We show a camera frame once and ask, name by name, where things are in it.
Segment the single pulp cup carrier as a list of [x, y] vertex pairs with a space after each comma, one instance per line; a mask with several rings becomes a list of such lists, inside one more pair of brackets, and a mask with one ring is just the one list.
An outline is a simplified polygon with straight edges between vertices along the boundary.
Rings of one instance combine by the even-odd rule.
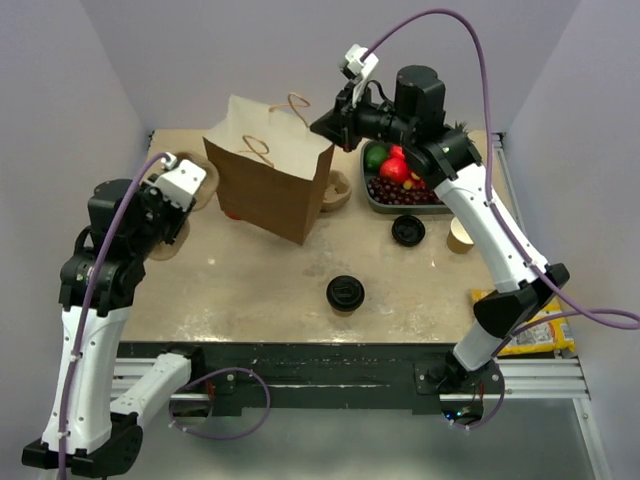
[[[220, 176], [216, 167], [203, 155], [193, 151], [178, 151], [172, 153], [179, 159], [189, 159], [206, 171], [207, 177], [195, 196], [195, 205], [191, 213], [203, 209], [214, 196], [219, 185]], [[151, 251], [150, 258], [155, 261], [166, 261], [177, 255], [190, 234], [189, 217], [183, 231], [178, 235], [173, 245], [162, 241]]]

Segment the brown paper bag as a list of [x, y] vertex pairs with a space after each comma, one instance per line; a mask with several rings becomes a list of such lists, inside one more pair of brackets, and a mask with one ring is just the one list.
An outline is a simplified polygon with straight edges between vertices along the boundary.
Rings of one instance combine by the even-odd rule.
[[298, 245], [321, 211], [334, 152], [310, 131], [309, 105], [294, 92], [272, 105], [232, 95], [224, 120], [203, 137], [221, 210]]

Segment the black coffee cup lid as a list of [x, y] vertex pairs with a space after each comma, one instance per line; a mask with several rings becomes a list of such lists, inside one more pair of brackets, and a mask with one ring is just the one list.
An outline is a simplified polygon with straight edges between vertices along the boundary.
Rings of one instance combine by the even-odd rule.
[[333, 278], [327, 285], [326, 298], [332, 304], [357, 304], [359, 307], [365, 299], [363, 284], [350, 275], [340, 275]]

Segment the brown paper coffee cup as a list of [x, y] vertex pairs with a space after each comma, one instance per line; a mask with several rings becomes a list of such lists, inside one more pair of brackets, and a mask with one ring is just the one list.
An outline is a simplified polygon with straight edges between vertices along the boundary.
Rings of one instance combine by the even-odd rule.
[[349, 317], [355, 311], [357, 311], [359, 306], [357, 304], [332, 304], [331, 310], [332, 312], [339, 317]]

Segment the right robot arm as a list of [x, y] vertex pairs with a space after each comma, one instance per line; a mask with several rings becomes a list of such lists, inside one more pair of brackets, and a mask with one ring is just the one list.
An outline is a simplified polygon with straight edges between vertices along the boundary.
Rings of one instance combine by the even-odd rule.
[[435, 70], [407, 66], [396, 75], [395, 96], [375, 103], [363, 73], [347, 78], [334, 107], [311, 130], [349, 152], [363, 139], [403, 148], [410, 170], [426, 182], [474, 241], [495, 289], [474, 306], [475, 321], [442, 365], [428, 374], [441, 390], [469, 392], [481, 369], [520, 324], [546, 306], [569, 280], [526, 239], [504, 207], [467, 134], [445, 122], [445, 85]]

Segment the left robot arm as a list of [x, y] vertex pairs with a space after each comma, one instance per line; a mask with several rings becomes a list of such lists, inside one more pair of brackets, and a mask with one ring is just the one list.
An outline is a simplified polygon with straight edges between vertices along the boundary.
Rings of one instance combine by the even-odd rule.
[[144, 263], [157, 247], [179, 244], [206, 177], [204, 169], [184, 161], [147, 179], [95, 188], [90, 223], [60, 271], [63, 350], [54, 404], [41, 437], [24, 447], [23, 465], [91, 479], [122, 475], [169, 395], [205, 385], [199, 350], [165, 351], [125, 394], [111, 397], [118, 347]]

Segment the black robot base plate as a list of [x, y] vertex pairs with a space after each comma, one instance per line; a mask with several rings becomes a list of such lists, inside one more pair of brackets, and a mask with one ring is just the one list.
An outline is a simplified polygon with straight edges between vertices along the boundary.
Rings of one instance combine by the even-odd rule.
[[[221, 370], [212, 379], [216, 416], [237, 416], [245, 408], [382, 409], [440, 414], [445, 402], [460, 403], [484, 392], [494, 365], [467, 374], [457, 384], [446, 379], [451, 345], [421, 343], [237, 343], [123, 342], [117, 359], [155, 358], [168, 351], [196, 355], [194, 377]], [[391, 388], [271, 389], [279, 381], [350, 383], [393, 380], [417, 372], [426, 377], [426, 394], [411, 384]]]

